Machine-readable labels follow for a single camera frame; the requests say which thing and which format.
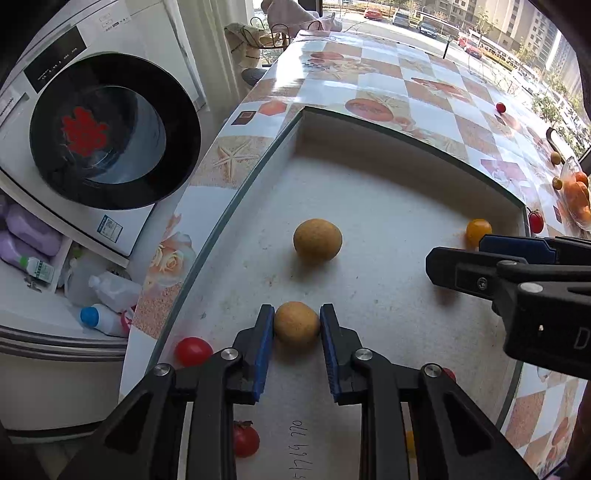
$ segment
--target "small brown fruit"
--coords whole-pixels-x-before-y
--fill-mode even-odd
[[[295,251],[309,262],[331,260],[342,245],[343,235],[337,226],[321,218],[306,220],[294,232]]]
[[[273,330],[277,338],[291,347],[307,346],[320,332],[318,315],[300,301],[288,301],[275,312]]]
[[[550,154],[550,161],[552,165],[560,165],[562,163],[562,156],[558,152],[552,152]]]

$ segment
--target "washing machine door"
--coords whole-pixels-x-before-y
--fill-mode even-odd
[[[181,85],[155,64],[103,53],[60,72],[37,100],[30,143],[42,178],[89,207],[153,204],[193,171],[201,135]]]

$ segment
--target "white curtain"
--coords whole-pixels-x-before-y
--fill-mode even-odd
[[[219,129],[245,97],[248,88],[236,72],[223,29],[248,24],[252,0],[177,0],[205,101]]]

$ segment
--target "red flower sticker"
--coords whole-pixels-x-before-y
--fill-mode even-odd
[[[82,157],[89,157],[95,150],[104,148],[107,144],[106,123],[97,123],[92,112],[81,106],[74,108],[74,118],[61,117],[61,129],[68,140],[68,149]]]

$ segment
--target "screw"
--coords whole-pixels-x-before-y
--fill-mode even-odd
[[[480,277],[476,280],[476,286],[478,287],[478,290],[486,290],[488,282],[484,277]]]
[[[529,281],[520,283],[519,288],[523,291],[526,291],[527,293],[540,293],[542,290],[544,290],[542,285]]]
[[[428,377],[437,378],[441,375],[441,367],[437,364],[425,365],[425,374]]]
[[[360,348],[355,352],[355,356],[359,360],[371,360],[374,356],[374,353],[369,348]]]
[[[226,348],[222,350],[222,358],[224,360],[234,360],[238,356],[238,350],[235,348]]]
[[[168,372],[170,372],[170,365],[158,364],[154,367],[153,372],[154,375],[156,375],[157,377],[163,377],[165,375],[168,375]]]

